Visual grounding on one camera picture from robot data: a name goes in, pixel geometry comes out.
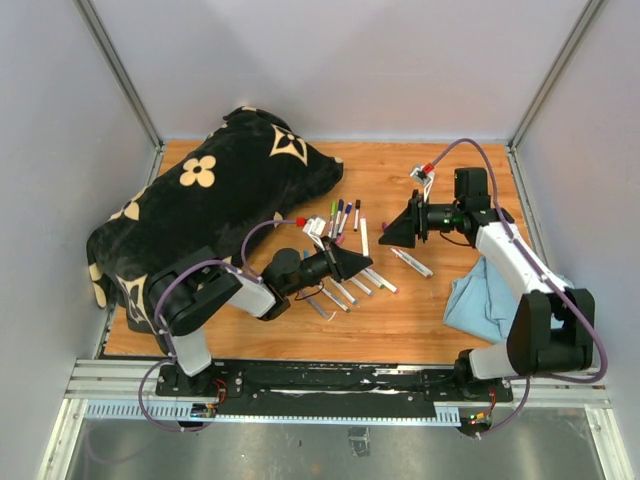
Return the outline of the green cap white marker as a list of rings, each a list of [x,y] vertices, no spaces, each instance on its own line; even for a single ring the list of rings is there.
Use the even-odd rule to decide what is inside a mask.
[[[364,276],[368,281],[370,281],[373,285],[375,285],[377,288],[379,289],[384,289],[385,286],[383,283],[381,283],[379,280],[377,280],[375,277],[373,277],[370,273],[368,273],[367,271],[363,271],[361,272],[362,276]]]

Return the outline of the lavender cap marker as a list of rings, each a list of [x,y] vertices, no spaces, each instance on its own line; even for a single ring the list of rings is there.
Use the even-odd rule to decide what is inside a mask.
[[[357,288],[362,290],[366,295],[368,295],[368,296],[373,296],[374,295],[374,292],[368,286],[366,286],[364,283],[362,283],[360,280],[358,280],[357,278],[353,277],[353,278],[349,279],[349,281],[353,285],[355,285]]]

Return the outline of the magenta cap marker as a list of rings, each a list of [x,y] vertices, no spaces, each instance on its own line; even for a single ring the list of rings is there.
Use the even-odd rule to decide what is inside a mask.
[[[413,268],[415,271],[420,273],[425,278],[431,278],[433,276],[433,271],[426,267],[424,264],[416,260],[410,254],[403,252],[397,248],[391,248],[392,253],[403,260],[407,265]]]

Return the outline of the light blue marker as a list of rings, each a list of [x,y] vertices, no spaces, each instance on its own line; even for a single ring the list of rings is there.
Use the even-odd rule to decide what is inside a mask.
[[[349,303],[353,305],[357,305],[357,299],[339,282],[335,281],[333,278],[329,279],[331,283],[335,286],[335,288],[349,301]]]

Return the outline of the purple marker grey body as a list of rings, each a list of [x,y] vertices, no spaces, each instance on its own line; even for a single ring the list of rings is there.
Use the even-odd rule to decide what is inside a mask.
[[[330,318],[329,314],[313,299],[307,298],[306,302],[325,320]]]

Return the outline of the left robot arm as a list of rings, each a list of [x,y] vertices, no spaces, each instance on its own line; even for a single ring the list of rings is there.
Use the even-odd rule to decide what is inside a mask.
[[[179,383],[190,394],[207,393],[214,383],[212,356],[203,326],[224,306],[271,321],[291,305],[290,297],[326,279],[349,280],[373,260],[346,250],[325,236],[304,258],[292,248],[278,250],[258,279],[212,257],[204,247],[153,276],[145,287],[153,324],[165,338]]]

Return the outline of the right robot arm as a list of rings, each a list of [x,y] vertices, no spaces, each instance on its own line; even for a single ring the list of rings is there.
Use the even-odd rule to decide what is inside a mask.
[[[454,200],[441,204],[429,199],[433,166],[416,166],[410,176],[422,187],[385,228],[380,244],[413,248],[432,231],[456,231],[497,269],[518,302],[505,341],[459,354],[455,392],[474,400],[502,379],[589,368],[595,300],[588,290],[568,286],[524,242],[513,218],[489,194],[494,174],[481,167],[456,169]]]

